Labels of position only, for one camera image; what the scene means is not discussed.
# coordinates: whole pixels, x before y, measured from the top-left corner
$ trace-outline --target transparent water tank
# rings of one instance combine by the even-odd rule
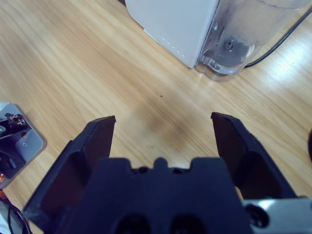
[[[311,0],[221,0],[196,69],[234,74]]]

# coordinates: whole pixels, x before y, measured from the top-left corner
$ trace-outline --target wood grain surface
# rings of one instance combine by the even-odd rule
[[[5,193],[21,209],[66,143],[109,115],[117,119],[111,157],[151,167],[162,156],[187,168],[218,155],[217,111],[241,119],[297,194],[311,197],[311,40],[309,16],[262,63],[216,82],[155,43],[117,0],[2,0],[0,100],[18,104],[48,142]]]

